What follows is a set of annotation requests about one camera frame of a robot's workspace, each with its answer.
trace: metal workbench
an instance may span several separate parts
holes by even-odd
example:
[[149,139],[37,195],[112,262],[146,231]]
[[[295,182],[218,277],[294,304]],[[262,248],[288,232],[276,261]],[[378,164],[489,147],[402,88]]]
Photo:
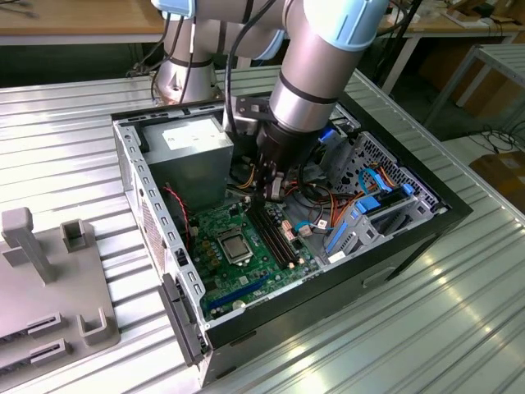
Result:
[[[234,92],[269,90],[277,73],[237,71]],[[394,281],[203,392],[523,392],[523,215],[361,74],[346,90],[474,213]],[[29,206],[36,230],[94,225],[122,336],[14,392],[199,389],[122,194],[108,116],[150,103],[147,78],[0,90],[0,209]]]
[[[443,88],[424,120],[423,125],[429,127],[438,116],[440,110],[449,99],[450,95],[458,87],[459,82],[476,60],[482,61],[485,65],[477,73],[476,77],[465,90],[456,103],[459,107],[465,105],[472,93],[483,82],[490,70],[497,70],[511,81],[525,89],[525,44],[490,44],[474,45],[470,48],[465,58],[461,61],[454,74],[450,77],[445,88]],[[510,115],[506,121],[506,126],[511,124],[516,118],[522,116],[523,108]]]

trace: black cable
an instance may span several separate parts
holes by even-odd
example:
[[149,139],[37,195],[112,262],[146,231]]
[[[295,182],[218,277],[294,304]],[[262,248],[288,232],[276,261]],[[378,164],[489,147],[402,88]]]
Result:
[[264,6],[250,19],[246,25],[241,29],[233,45],[231,46],[230,53],[226,60],[226,75],[224,80],[225,96],[226,96],[226,115],[228,116],[228,123],[230,123],[231,134],[234,139],[238,139],[239,133],[237,132],[237,126],[235,125],[235,119],[233,118],[233,108],[231,106],[231,71],[233,69],[233,61],[235,58],[235,52],[240,45],[240,42],[249,32],[249,30],[263,17],[263,15],[272,7],[277,0],[268,0]]
[[186,78],[184,81],[184,86],[182,87],[182,93],[180,94],[180,102],[184,102],[184,97],[186,96],[186,90],[188,89],[189,83],[189,74],[191,72],[191,67],[194,63],[194,52],[195,52],[195,32],[197,29],[197,17],[194,16],[194,23],[191,27],[191,37],[189,38],[191,42],[189,43],[189,62],[188,62],[188,71],[186,72]]
[[397,17],[396,17],[394,25],[389,27],[389,28],[387,28],[387,29],[382,30],[379,33],[377,33],[376,38],[377,37],[381,37],[382,35],[385,35],[385,34],[393,33],[395,30],[397,30],[399,27],[403,26],[408,21],[409,12],[405,8],[405,6],[403,4],[401,4],[401,2],[398,2],[397,0],[390,0],[390,2],[394,3],[394,5],[398,8],[398,10],[400,10],[403,13],[403,19],[398,22],[397,21]]
[[0,6],[5,6],[6,4],[13,4],[15,2],[19,2],[20,4],[17,4],[17,6],[27,7],[28,3],[22,2],[21,0],[3,0],[0,2]]
[[[163,58],[158,64],[156,64],[155,66],[151,66],[149,69],[148,69],[148,72],[150,72],[151,70],[154,70],[155,68],[157,67],[160,67],[162,64],[164,64],[165,62],[167,62],[172,56],[173,56],[173,53],[175,52],[175,47],[177,45],[177,41],[179,41],[179,36],[180,36],[180,31],[182,30],[182,23],[184,22],[184,18],[181,16],[180,19],[179,19],[179,24],[177,25],[177,30],[175,32],[175,37],[173,38],[173,45],[171,46],[171,50],[170,52],[168,53],[168,55]],[[151,79],[151,86],[149,88],[149,93],[151,94],[151,99],[153,101],[155,101],[155,94],[153,92],[153,88],[155,86],[155,81],[157,80],[157,76],[158,76],[158,71],[155,73],[155,75],[153,75],[153,78]]]
[[166,15],[166,20],[164,21],[164,31],[162,32],[161,38],[155,43],[155,45],[153,45],[153,47],[149,50],[148,54],[144,56],[140,62],[135,63],[133,65],[132,70],[129,70],[128,72],[126,72],[126,77],[147,74],[147,72],[145,72],[145,70],[143,69],[143,66],[146,60],[148,60],[155,53],[157,48],[160,47],[162,43],[164,43],[164,40],[166,39],[166,36],[167,36],[168,27],[170,26],[170,19],[171,19],[171,13],[168,12]]
[[[500,152],[510,152],[513,149],[519,149],[522,150],[522,148],[518,145],[518,141],[516,140],[516,137],[518,137],[522,144],[525,142],[525,140],[520,135],[513,135],[515,131],[499,131],[494,129],[490,125],[483,125],[483,129],[480,131],[471,131],[467,133],[467,137],[475,144],[483,147],[484,149],[489,150],[492,153],[498,154]],[[491,146],[490,148],[485,146],[484,144],[476,141],[473,136],[480,135],[483,137],[483,139]],[[497,139],[503,142],[504,144],[507,144],[508,146],[499,146],[496,145],[492,140]]]
[[[399,4],[402,6],[403,5],[403,0],[400,0]],[[401,12],[400,12],[400,10],[398,8],[397,14],[395,15],[394,25],[397,25],[400,13]],[[390,51],[390,49],[391,49],[391,46],[392,46],[391,39],[392,39],[393,36],[394,36],[394,30],[392,30],[390,32],[390,37],[388,39],[386,39],[385,47],[383,48],[383,51],[381,52],[380,57],[377,59],[377,64],[376,64],[376,67],[374,68],[374,74],[377,72],[379,66],[386,60],[385,54],[388,53]]]
[[[397,0],[392,0],[392,2],[398,6]],[[403,18],[401,22],[398,25],[401,26],[399,29],[397,35],[395,36],[394,43],[392,44],[392,49],[388,52],[386,55],[386,60],[379,66],[379,70],[374,74],[372,78],[372,82],[374,82],[376,85],[379,85],[382,83],[383,75],[385,75],[386,70],[393,66],[396,57],[396,53],[401,50],[401,47],[403,45],[403,36],[404,33],[407,31],[410,22],[412,21],[413,17],[416,15],[416,11],[418,10],[419,6],[421,5],[422,0],[413,0],[412,5],[410,7],[410,11],[406,17]],[[390,29],[397,29],[398,26],[392,26]],[[389,29],[386,29],[385,31],[381,32],[381,35],[384,35],[386,33],[390,33]]]

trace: motherboard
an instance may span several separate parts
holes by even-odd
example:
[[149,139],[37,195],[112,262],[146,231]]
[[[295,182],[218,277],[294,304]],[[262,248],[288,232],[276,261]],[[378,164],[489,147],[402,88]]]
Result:
[[193,261],[206,293],[207,320],[301,281],[319,269],[279,204],[239,202],[192,217]]

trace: orange wire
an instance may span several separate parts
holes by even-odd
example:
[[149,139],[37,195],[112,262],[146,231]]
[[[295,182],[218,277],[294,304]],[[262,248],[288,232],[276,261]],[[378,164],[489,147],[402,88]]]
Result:
[[297,186],[292,187],[290,190],[288,190],[288,191],[286,192],[285,195],[290,195],[292,191],[297,190],[298,188],[299,188],[299,187],[297,187]]
[[395,183],[390,179],[390,177],[388,176],[388,174],[385,171],[385,168],[379,167],[379,171],[381,172],[381,174],[383,174],[386,183],[388,183],[388,186],[395,187]]
[[361,197],[364,196],[364,193],[362,191],[360,191],[359,193],[356,194],[355,197],[353,197],[352,199],[349,199],[345,206],[342,208],[339,216],[337,217],[336,219],[336,223],[334,224],[334,226],[337,226],[337,223],[339,223],[339,221],[341,220],[341,218],[343,217],[343,215],[345,214],[346,210],[348,209],[348,207],[356,200],[356,199],[359,199]]

